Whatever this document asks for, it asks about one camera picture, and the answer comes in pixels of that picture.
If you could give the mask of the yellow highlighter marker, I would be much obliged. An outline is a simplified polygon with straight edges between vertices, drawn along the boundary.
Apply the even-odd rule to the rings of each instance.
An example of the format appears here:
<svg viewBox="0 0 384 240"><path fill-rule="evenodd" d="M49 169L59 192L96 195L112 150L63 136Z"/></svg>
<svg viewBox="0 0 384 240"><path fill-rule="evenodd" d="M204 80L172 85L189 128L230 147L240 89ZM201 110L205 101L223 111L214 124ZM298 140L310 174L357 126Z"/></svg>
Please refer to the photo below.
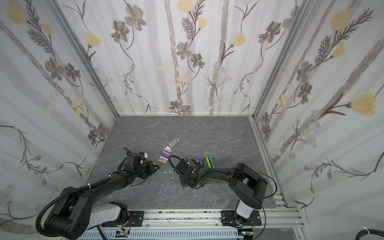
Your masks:
<svg viewBox="0 0 384 240"><path fill-rule="evenodd" d="M207 163L208 168L211 168L211 163L210 163L208 157L206 157L206 163Z"/></svg>

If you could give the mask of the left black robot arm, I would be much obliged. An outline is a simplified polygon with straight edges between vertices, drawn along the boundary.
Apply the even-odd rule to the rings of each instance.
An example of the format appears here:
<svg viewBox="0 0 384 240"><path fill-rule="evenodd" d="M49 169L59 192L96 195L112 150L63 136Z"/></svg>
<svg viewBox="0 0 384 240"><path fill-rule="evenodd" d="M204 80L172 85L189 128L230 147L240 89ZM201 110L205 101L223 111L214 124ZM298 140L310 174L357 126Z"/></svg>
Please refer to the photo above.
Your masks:
<svg viewBox="0 0 384 240"><path fill-rule="evenodd" d="M158 165L146 159L143 152L128 151L117 169L106 178L78 188L68 187L48 203L37 216L37 232L45 237L76 240L88 229L129 225L132 217L127 205L110 202L95 208L94 204L128 187L136 179L145 181L159 169Z"/></svg>

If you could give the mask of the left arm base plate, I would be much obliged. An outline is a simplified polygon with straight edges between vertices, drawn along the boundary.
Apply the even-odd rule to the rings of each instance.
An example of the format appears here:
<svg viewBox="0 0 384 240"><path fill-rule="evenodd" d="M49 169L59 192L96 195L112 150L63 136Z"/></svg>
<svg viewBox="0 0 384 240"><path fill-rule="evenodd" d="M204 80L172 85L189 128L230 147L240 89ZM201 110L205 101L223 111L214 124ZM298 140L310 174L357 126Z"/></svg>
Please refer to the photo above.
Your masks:
<svg viewBox="0 0 384 240"><path fill-rule="evenodd" d="M129 228L141 227L144 220L144 211L123 211L118 218L109 224L109 227Z"/></svg>

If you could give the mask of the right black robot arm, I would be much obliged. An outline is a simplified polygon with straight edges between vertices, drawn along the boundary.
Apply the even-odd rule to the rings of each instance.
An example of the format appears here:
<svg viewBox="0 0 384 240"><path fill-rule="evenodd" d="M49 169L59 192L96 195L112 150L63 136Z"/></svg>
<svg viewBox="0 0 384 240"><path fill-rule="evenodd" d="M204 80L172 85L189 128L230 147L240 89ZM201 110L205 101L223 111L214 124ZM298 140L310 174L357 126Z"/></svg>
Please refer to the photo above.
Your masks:
<svg viewBox="0 0 384 240"><path fill-rule="evenodd" d="M189 165L184 160L177 165L170 164L184 188L198 189L210 184L228 186L239 198L236 215L240 219L249 219L253 211L263 207L268 181L245 164L226 169Z"/></svg>

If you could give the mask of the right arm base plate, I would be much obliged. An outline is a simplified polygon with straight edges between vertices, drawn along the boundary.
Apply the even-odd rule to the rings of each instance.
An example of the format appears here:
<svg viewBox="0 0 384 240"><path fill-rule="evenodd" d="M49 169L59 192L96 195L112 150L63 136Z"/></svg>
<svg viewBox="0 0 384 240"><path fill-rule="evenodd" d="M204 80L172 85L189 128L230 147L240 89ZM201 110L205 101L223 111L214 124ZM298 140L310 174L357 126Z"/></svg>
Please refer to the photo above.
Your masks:
<svg viewBox="0 0 384 240"><path fill-rule="evenodd" d="M223 210L221 211L221 223L225 227L234 228L262 225L260 213L257 210L253 210L247 219L238 215L235 210Z"/></svg>

